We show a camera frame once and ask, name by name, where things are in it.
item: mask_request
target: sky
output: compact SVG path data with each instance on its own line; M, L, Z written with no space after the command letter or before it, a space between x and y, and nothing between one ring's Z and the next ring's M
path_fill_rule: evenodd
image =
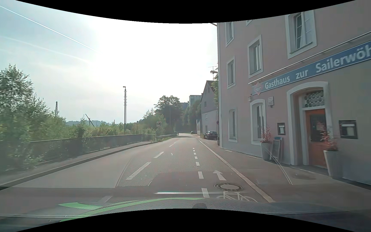
M0 6L14 12L0 7L0 70L13 64L28 74L37 96L51 110L58 101L67 121L87 114L122 122L126 86L127 122L135 122L163 95L187 102L201 94L217 65L212 24L123 21L15 0Z

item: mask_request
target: black car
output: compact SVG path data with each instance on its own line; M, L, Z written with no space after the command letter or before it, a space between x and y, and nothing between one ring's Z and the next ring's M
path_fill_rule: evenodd
M216 140L217 139L217 131L207 131L204 134L204 139Z

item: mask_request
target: gray planter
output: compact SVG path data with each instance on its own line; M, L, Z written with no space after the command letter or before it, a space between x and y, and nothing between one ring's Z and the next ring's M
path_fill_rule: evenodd
M343 177L340 152L323 151L326 159L328 175L332 178L339 179Z
M270 160L271 143L261 143L261 155L265 161Z

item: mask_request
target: wooden door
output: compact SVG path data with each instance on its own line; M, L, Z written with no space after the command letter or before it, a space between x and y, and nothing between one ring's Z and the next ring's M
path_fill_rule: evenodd
M326 146L322 142L321 132L326 128L326 113L324 109L306 111L307 142L309 164L327 168L323 151Z

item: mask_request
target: white window frame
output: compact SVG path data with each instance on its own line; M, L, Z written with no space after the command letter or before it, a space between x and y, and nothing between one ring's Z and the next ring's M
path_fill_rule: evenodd
M250 66L251 66L251 60L250 60L250 53L252 52L252 47L254 45L257 45L257 63L258 63L258 70L254 73L251 73ZM254 77L255 75L258 75L263 72L263 46L261 43L261 35L257 36L253 41L251 41L247 45L247 62L248 62L248 70L249 70L249 79L251 77Z
M263 116L263 129L266 127L266 115L265 115L265 99L256 99L250 103L250 124L251 124L251 144L260 146L261 138L254 138L254 133L257 133L257 130L254 130L254 126L257 126L257 122L253 122L253 116L257 116L257 106L261 106L261 115Z
M230 131L230 124L233 123L233 112L234 112L235 137L231 136L232 133ZM237 125L238 125L237 108L233 108L228 111L228 141L229 142L238 142L238 126Z
M314 10L307 11L307 14L310 16L310 32L311 33L311 41L308 41L307 44L303 43L301 44L300 48L296 47L296 29L295 29L295 23L294 19L295 17L301 14L302 15L302 37L305 38L306 31L304 26L304 12L298 12L294 14L287 14L285 15L285 21L286 21L286 42L287 42L287 58L290 59L292 57L295 57L309 49L312 49L317 46L317 37L316 37L316 23L315 23L315 16L314 16Z
M228 28L228 25L231 24L231 32L230 32L230 36L231 38L227 41L227 28ZM225 46L227 47L231 41L234 40L234 22L226 22L224 23L225 27L224 27L224 31L225 31Z
M231 62L233 62L233 79L234 79L233 80L234 83L232 83L232 84L229 83L229 76L228 76L229 63L231 63ZM227 89L229 89L229 88L231 88L231 87L233 87L233 86L236 85L236 61L234 59L234 56L233 56L232 59L230 59L227 62L227 64L226 64L226 71L227 71L227 73L226 73L226 76L227 76Z

